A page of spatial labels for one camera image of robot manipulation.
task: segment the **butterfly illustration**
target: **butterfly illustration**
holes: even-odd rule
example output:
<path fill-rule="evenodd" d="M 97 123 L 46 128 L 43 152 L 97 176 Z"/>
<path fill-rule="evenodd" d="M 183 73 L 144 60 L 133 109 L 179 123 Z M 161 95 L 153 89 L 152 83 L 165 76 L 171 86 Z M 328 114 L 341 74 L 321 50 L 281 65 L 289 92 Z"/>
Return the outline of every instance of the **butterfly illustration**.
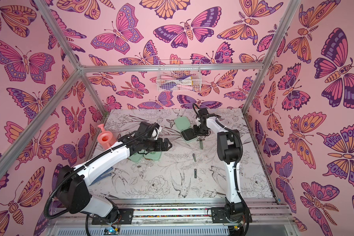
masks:
<path fill-rule="evenodd" d="M 16 139 L 18 139 L 19 135 L 24 131 L 21 126 L 11 121 L 7 122 L 7 125 L 4 127 L 4 129 L 7 131 L 5 135 L 8 138 L 8 142 L 10 142 L 11 144 Z M 19 161 L 19 164 L 15 167 L 15 170 L 18 170 L 19 165 L 21 165 L 22 163 L 26 163 L 29 160 L 32 160 L 34 156 L 38 156 L 38 158 L 43 159 L 47 158 L 49 161 L 51 161 L 49 155 L 51 154 L 53 149 L 52 145 L 54 144 L 55 139 L 57 139 L 58 130 L 58 124 L 51 125 L 43 133 L 42 136 L 42 130 L 40 130 L 38 138 L 31 139 L 30 142 L 23 149 L 21 154 L 18 156 L 17 160 Z"/>
<path fill-rule="evenodd" d="M 146 101 L 142 102 L 141 104 L 138 105 L 140 109 L 164 109 L 164 106 L 166 107 L 171 107 L 174 106 L 174 103 L 172 102 L 172 92 L 171 91 L 165 91 L 161 92 L 158 96 L 158 98 L 154 101 Z"/>
<path fill-rule="evenodd" d="M 127 96 L 127 97 L 136 97 L 136 98 L 143 98 L 143 94 L 144 93 L 149 93 L 147 89 L 145 89 L 144 87 L 146 87 L 144 85 L 144 83 L 140 82 L 139 79 L 132 75 L 131 76 L 131 83 L 133 85 L 133 87 L 131 86 L 131 84 L 127 81 L 125 81 L 125 83 L 127 84 L 128 87 L 123 87 L 121 86 L 121 88 L 123 89 L 129 89 L 129 90 L 122 90 L 119 92 L 116 92 L 116 94 L 120 95 L 120 96 Z"/>
<path fill-rule="evenodd" d="M 218 101 L 203 101 L 203 100 L 195 100 L 192 97 L 186 95 L 177 95 L 177 100 L 182 108 L 192 109 L 193 104 L 197 104 L 198 107 L 201 108 L 218 108 L 222 105 L 221 102 Z"/>
<path fill-rule="evenodd" d="M 216 50 L 215 56 L 214 51 L 212 51 L 212 57 L 207 53 L 206 55 L 210 58 L 201 55 L 201 54 L 191 54 L 190 59 L 193 60 L 193 64 L 213 64 L 213 63 L 232 63 L 232 55 L 235 51 L 230 48 L 230 44 L 227 42 L 222 43 Z M 201 71 L 201 73 L 206 76 L 211 73 L 211 70 Z"/>
<path fill-rule="evenodd" d="M 207 37 L 211 37 L 214 31 L 205 27 L 215 27 L 222 14 L 222 9 L 218 6 L 209 8 L 201 12 L 197 17 L 193 19 L 191 24 L 186 22 L 180 22 L 184 26 L 180 25 L 164 25 L 154 30 L 154 35 L 163 40 L 166 43 L 172 41 L 172 48 L 178 48 L 182 46 L 186 48 L 188 46 L 188 38 L 193 40 L 193 37 L 198 39 L 199 42 L 203 42 Z"/>
<path fill-rule="evenodd" d="M 277 155 L 280 153 L 280 147 L 271 138 L 267 138 L 266 132 L 262 129 L 262 126 L 258 120 L 254 121 L 254 129 L 256 131 L 255 138 L 258 144 L 264 145 L 264 153 L 270 157 L 270 155 Z"/>
<path fill-rule="evenodd" d="M 0 40 L 0 64 L 5 65 L 10 81 L 24 81 L 26 74 L 30 73 L 34 82 L 45 84 L 46 72 L 51 71 L 55 61 L 52 55 L 47 53 L 35 53 L 29 58 L 24 54 L 21 56 L 14 48 Z"/>
<path fill-rule="evenodd" d="M 63 160 L 68 160 L 69 165 L 73 166 L 76 161 L 77 157 L 80 159 L 85 157 L 85 148 L 88 146 L 89 141 L 89 133 L 86 133 L 78 140 L 78 143 L 72 144 L 64 144 L 57 148 L 57 155 L 61 156 Z"/>
<path fill-rule="evenodd" d="M 256 111 L 258 111 L 258 114 L 261 113 L 260 94 L 263 91 L 264 87 L 265 87 L 265 82 L 262 81 L 262 83 L 260 84 L 260 86 L 257 89 L 257 92 L 255 92 L 255 96 L 252 100 L 252 107 L 255 108 Z"/>
<path fill-rule="evenodd" d="M 268 72 L 266 73 L 266 75 L 269 75 L 269 81 L 271 81 L 274 78 L 274 75 L 280 73 L 283 70 L 283 66 L 277 63 L 278 62 L 274 62 L 274 58 L 273 58 L 273 61 L 269 65 Z"/>
<path fill-rule="evenodd" d="M 321 50 L 321 55 L 330 60 L 321 57 L 316 59 L 315 78 L 328 76 L 325 80 L 326 83 L 334 81 L 321 93 L 321 96 L 329 99 L 329 104 L 332 107 L 336 107 L 341 103 L 342 92 L 344 91 L 344 106 L 354 109 L 354 74 L 348 73 L 354 66 L 352 66 L 352 58 L 350 58 L 351 64 L 344 66 L 347 59 L 347 51 L 348 42 L 345 33 L 342 29 L 335 28 Z M 344 85 L 342 85 L 341 78 L 343 74 L 345 74 Z"/>
<path fill-rule="evenodd" d="M 287 95 L 282 101 L 282 108 L 284 110 L 291 110 L 292 108 L 299 109 L 310 100 L 310 96 L 302 91 L 294 90 L 299 87 L 294 87 L 298 83 L 297 77 L 299 75 L 301 64 L 295 64 L 293 67 L 289 67 L 286 71 L 286 75 L 283 76 L 278 82 L 278 89 L 285 90 L 283 95 Z"/>
<path fill-rule="evenodd" d="M 139 4 L 144 8 L 156 9 L 156 15 L 166 20 L 173 18 L 175 11 L 186 10 L 190 0 L 142 0 Z"/>
<path fill-rule="evenodd" d="M 18 197 L 17 202 L 15 202 L 16 191 L 24 181 L 21 181 L 19 186 L 16 188 L 15 196 L 12 201 L 6 205 L 0 203 L 0 205 L 8 206 L 8 210 L 0 211 L 0 236 L 5 234 L 5 231 L 8 228 L 11 214 L 16 223 L 23 225 L 24 214 L 20 207 L 33 207 L 41 201 L 43 196 L 43 188 L 41 188 L 43 177 L 44 167 L 40 167 L 35 171 L 35 173 L 32 175 L 32 177 L 30 177 L 29 181 L 24 186 L 24 189 Z"/>
<path fill-rule="evenodd" d="M 256 55 L 253 56 L 255 56 L 255 59 L 248 54 L 242 53 L 240 54 L 239 59 L 242 63 L 255 63 L 255 62 L 261 63 L 265 58 L 265 54 L 262 54 L 259 57 L 257 57 Z"/>
<path fill-rule="evenodd" d="M 0 12 L 9 28 L 21 37 L 27 37 L 30 34 L 30 30 L 26 26 L 30 25 L 37 17 L 37 13 L 33 9 L 25 6 L 2 6 Z"/>
<path fill-rule="evenodd" d="M 298 29 L 297 33 L 301 37 L 293 39 L 289 42 L 283 52 L 285 53 L 288 49 L 291 49 L 294 54 L 297 53 L 298 59 L 303 62 L 310 63 L 311 49 L 308 44 L 308 40 L 312 41 L 312 35 L 310 33 L 317 29 L 318 25 L 316 24 L 324 19 L 331 11 L 333 11 L 340 1 L 341 0 L 327 0 L 320 3 L 316 9 L 311 7 L 307 11 L 303 11 L 303 4 L 300 5 L 299 21 L 302 26 L 306 27 L 306 29 Z"/>
<path fill-rule="evenodd" d="M 282 125 L 280 125 L 279 120 L 274 115 L 274 113 L 278 114 L 274 109 L 274 107 L 277 105 L 277 101 L 275 101 L 276 104 L 273 107 L 274 97 L 275 97 L 275 81 L 273 81 L 273 83 L 270 86 L 269 92 L 267 94 L 265 94 L 265 97 L 264 97 L 264 105 L 265 105 L 265 107 L 269 108 L 269 110 L 264 112 L 264 116 L 269 115 L 268 121 L 266 122 L 266 126 L 267 126 L 268 130 L 270 130 L 270 131 L 274 130 L 279 136 L 283 137 L 284 132 L 282 129 Z"/>
<path fill-rule="evenodd" d="M 234 85 L 234 81 L 232 81 L 235 78 L 235 75 L 237 73 L 236 69 L 232 69 L 230 71 L 228 71 L 227 73 L 225 73 L 224 75 L 222 75 L 222 77 L 215 83 L 215 79 L 214 81 L 211 82 L 210 85 L 207 84 L 202 84 L 201 87 L 201 91 L 198 93 L 199 96 L 207 96 L 210 94 L 211 92 L 211 88 L 217 93 L 219 94 L 219 88 L 230 88 Z"/>
<path fill-rule="evenodd" d="M 90 106 L 89 111 L 92 114 L 92 119 L 94 122 L 97 122 L 97 120 L 102 120 L 102 113 L 97 107 Z"/>
<path fill-rule="evenodd" d="M 278 3 L 274 7 L 269 7 L 265 1 L 258 2 L 258 0 L 240 0 L 240 5 L 245 15 L 251 18 L 246 18 L 242 12 L 239 12 L 239 16 L 242 20 L 237 20 L 234 22 L 234 24 L 240 25 L 233 26 L 221 32 L 217 35 L 217 37 L 219 39 L 226 40 L 234 40 L 238 37 L 240 37 L 240 39 L 252 39 L 253 45 L 256 45 L 258 40 L 257 32 L 249 25 L 258 25 L 259 21 L 253 18 L 264 17 L 274 13 L 283 5 L 283 2 Z"/>
<path fill-rule="evenodd" d="M 82 109 L 79 113 L 80 108 L 77 107 L 75 112 L 74 107 L 71 106 L 71 111 L 69 111 L 66 107 L 62 106 L 61 111 L 63 115 L 66 117 L 66 125 L 69 125 L 69 130 L 73 133 L 75 130 L 79 130 L 83 128 L 84 124 L 84 116 L 86 114 L 86 108 Z"/>
<path fill-rule="evenodd" d="M 307 133 L 319 127 L 319 125 L 324 122 L 326 115 L 321 112 L 313 112 L 308 113 L 302 118 L 300 118 L 300 116 L 295 116 L 294 118 L 291 118 L 290 115 L 288 115 L 288 118 L 290 118 L 291 120 L 290 124 L 293 133 L 289 135 L 285 145 L 289 144 L 290 148 L 293 151 L 296 150 L 296 153 L 306 165 L 308 165 L 310 168 L 316 169 L 316 163 L 315 159 L 313 158 L 311 149 L 304 140 L 306 140 L 306 136 L 313 136 L 307 135 Z"/>
<path fill-rule="evenodd" d="M 243 88 L 238 88 L 239 91 L 227 92 L 224 94 L 224 97 L 229 97 L 230 99 L 234 98 L 235 100 L 244 101 L 246 99 L 246 95 L 249 93 L 250 88 L 252 87 L 253 80 L 251 80 L 252 76 L 246 77 L 243 81 Z"/>
<path fill-rule="evenodd" d="M 125 64 L 127 66 L 131 65 L 164 65 L 165 63 L 159 61 L 159 57 L 157 56 L 157 50 L 154 44 L 152 43 L 152 40 L 149 40 L 146 45 L 144 46 L 143 50 L 143 57 L 140 55 L 139 56 L 135 55 L 136 57 L 139 58 L 122 58 L 119 59 L 118 61 L 121 62 L 122 64 Z M 140 72 L 144 78 L 144 74 L 147 73 L 146 71 Z"/>
<path fill-rule="evenodd" d="M 115 101 L 115 97 L 113 95 L 107 97 L 106 102 L 104 102 L 104 108 L 107 112 L 111 112 L 111 110 L 114 110 L 114 109 L 121 109 L 121 107 L 122 107 L 122 105 L 120 103 L 118 103 L 117 101 Z"/>
<path fill-rule="evenodd" d="M 143 39 L 142 34 L 135 28 L 137 23 L 135 7 L 126 3 L 118 11 L 116 18 L 117 29 L 113 26 L 113 33 L 97 35 L 90 44 L 96 49 L 103 48 L 107 51 L 115 49 L 122 54 L 126 54 L 130 50 L 128 41 L 138 43 Z"/>
<path fill-rule="evenodd" d="M 110 0 L 100 0 L 100 2 L 105 4 L 105 6 L 113 8 L 115 10 Z M 59 0 L 57 2 L 57 7 L 64 11 L 77 12 L 77 13 L 82 13 L 86 10 L 84 16 L 91 20 L 97 20 L 101 12 L 97 0 L 83 0 L 82 2 L 75 2 L 72 0 Z"/>
<path fill-rule="evenodd" d="M 308 183 L 302 183 L 302 187 L 307 192 L 304 192 L 306 198 L 301 196 L 300 200 L 305 207 L 309 208 L 309 215 L 320 225 L 322 232 L 326 236 L 333 236 L 325 216 L 329 222 L 337 225 L 327 210 L 338 211 L 338 209 L 333 204 L 322 204 L 320 201 L 330 201 L 334 199 L 340 193 L 340 190 L 333 185 L 328 184 L 321 186 L 316 182 L 312 182 L 311 186 Z"/>
<path fill-rule="evenodd" d="M 52 191 L 54 191 L 57 186 L 59 171 L 62 167 L 63 166 L 61 164 L 57 164 L 57 166 L 55 167 L 54 173 L 52 175 L 52 182 L 51 182 Z M 51 215 L 55 214 L 54 212 L 57 210 L 57 208 L 61 208 L 61 207 L 63 207 L 63 204 L 61 203 L 61 201 L 53 200 L 51 203 L 51 207 L 49 209 L 49 214 L 51 214 Z M 34 236 L 41 235 L 41 233 L 47 228 L 48 221 L 49 220 L 44 217 L 43 212 L 42 212 L 41 216 L 39 217 L 38 222 L 35 226 Z"/>
<path fill-rule="evenodd" d="M 275 172 L 279 174 L 279 177 L 275 179 L 277 189 L 283 193 L 285 201 L 290 206 L 290 210 L 296 213 L 296 201 L 294 193 L 290 187 L 290 180 L 288 177 L 293 171 L 293 156 L 291 153 L 286 152 L 285 156 L 282 156 L 280 162 L 274 162 Z"/>
<path fill-rule="evenodd" d="M 24 108 L 24 113 L 28 118 L 28 124 L 38 115 L 38 113 L 43 109 L 43 107 L 49 102 L 56 93 L 55 85 L 51 85 L 42 93 L 39 97 L 34 93 L 35 97 L 27 92 L 19 90 L 17 88 L 7 88 L 7 91 L 12 96 L 17 106 Z"/>
<path fill-rule="evenodd" d="M 73 29 L 67 29 L 66 24 L 61 20 L 61 18 L 59 17 L 58 13 L 54 10 L 51 10 L 51 14 L 54 17 L 54 19 L 57 21 L 58 26 L 60 27 L 61 31 L 63 32 L 64 36 L 66 37 L 66 40 L 68 41 L 69 46 L 71 47 L 72 50 L 74 51 L 79 51 L 84 53 L 85 50 L 82 49 L 81 47 L 77 46 L 73 42 L 74 40 L 71 38 L 75 38 L 75 39 L 85 39 L 86 36 L 73 30 Z M 57 38 L 55 37 L 54 33 L 52 32 L 51 28 L 49 27 L 49 25 L 46 23 L 46 21 L 44 20 L 43 16 L 42 16 L 43 22 L 47 27 L 47 30 L 50 33 L 49 36 L 49 46 L 48 48 L 51 50 L 55 47 L 55 45 L 58 45 L 58 48 L 60 47 L 60 44 L 57 40 Z M 61 55 L 61 59 L 62 61 L 64 61 L 64 58 L 66 57 L 66 53 L 63 51 L 63 49 L 60 49 L 60 55 Z"/>
<path fill-rule="evenodd" d="M 324 138 L 324 144 L 340 153 L 329 153 L 335 158 L 344 158 L 335 160 L 327 165 L 328 172 L 323 176 L 334 175 L 341 179 L 349 176 L 349 183 L 354 186 L 354 125 L 343 128 L 339 133 L 324 135 L 317 133 Z"/>

